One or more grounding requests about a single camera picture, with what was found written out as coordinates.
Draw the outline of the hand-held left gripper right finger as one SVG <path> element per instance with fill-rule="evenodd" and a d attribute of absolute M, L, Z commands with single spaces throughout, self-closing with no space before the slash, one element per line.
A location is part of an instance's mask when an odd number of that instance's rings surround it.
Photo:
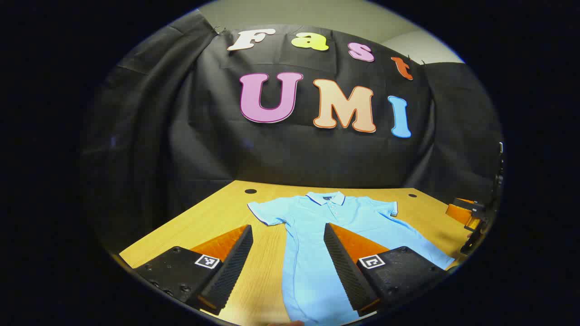
<path fill-rule="evenodd" d="M 359 316 L 391 313 L 444 281 L 449 272 L 408 246 L 387 249 L 327 223 L 324 243 L 348 301 Z"/>

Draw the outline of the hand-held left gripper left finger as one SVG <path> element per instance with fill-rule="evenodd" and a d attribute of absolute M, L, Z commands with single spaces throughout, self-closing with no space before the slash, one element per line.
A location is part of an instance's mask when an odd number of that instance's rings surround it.
<path fill-rule="evenodd" d="M 238 281 L 253 245 L 242 225 L 191 249 L 173 246 L 135 271 L 187 306 L 219 314 Z"/>

